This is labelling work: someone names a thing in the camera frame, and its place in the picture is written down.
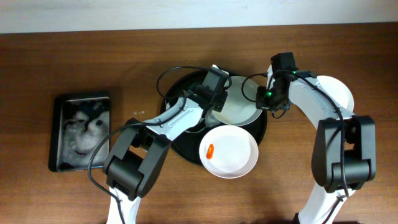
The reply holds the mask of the white plate with ketchup smear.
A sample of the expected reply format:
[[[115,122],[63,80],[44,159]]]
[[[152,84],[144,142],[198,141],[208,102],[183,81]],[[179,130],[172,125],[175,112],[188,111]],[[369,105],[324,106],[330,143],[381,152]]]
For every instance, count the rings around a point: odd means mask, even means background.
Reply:
[[[224,124],[244,126],[255,121],[262,113],[256,108],[256,102],[247,100],[241,87],[245,77],[233,76],[232,85],[227,89],[228,97],[221,112],[213,111],[216,119]]]

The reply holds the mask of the white plate with orange stain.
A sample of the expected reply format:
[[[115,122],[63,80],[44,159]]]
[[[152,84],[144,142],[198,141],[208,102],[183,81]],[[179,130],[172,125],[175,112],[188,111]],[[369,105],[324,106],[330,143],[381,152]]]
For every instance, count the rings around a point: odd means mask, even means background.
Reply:
[[[354,98],[349,88],[340,80],[334,77],[319,75],[317,76],[322,88],[350,112],[354,110]]]

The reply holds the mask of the white plate with ketchup blob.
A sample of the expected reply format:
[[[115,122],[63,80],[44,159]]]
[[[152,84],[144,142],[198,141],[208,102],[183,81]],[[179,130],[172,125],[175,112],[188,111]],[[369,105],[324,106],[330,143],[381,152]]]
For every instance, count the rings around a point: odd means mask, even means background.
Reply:
[[[208,172],[223,179],[236,179],[254,168],[259,157],[259,146],[245,129],[223,125],[205,134],[198,153]]]

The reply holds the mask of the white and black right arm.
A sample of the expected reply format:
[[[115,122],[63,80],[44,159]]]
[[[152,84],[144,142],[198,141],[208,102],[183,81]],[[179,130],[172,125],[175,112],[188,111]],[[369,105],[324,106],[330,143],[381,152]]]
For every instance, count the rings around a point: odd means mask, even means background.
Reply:
[[[341,88],[326,90],[318,75],[300,70],[291,52],[271,57],[267,85],[256,93],[256,108],[286,113],[297,106],[317,130],[312,152],[315,185],[293,222],[332,223],[343,204],[376,176],[375,122],[342,106]]]

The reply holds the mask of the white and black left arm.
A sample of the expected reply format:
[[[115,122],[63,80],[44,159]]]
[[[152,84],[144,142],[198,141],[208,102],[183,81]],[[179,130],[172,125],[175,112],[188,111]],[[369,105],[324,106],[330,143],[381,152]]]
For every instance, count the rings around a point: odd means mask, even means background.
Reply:
[[[160,115],[143,122],[130,119],[115,130],[118,138],[103,165],[113,199],[108,223],[135,223],[141,199],[158,179],[174,139],[223,109],[231,76],[216,65],[205,72],[201,83],[171,96],[174,104]]]

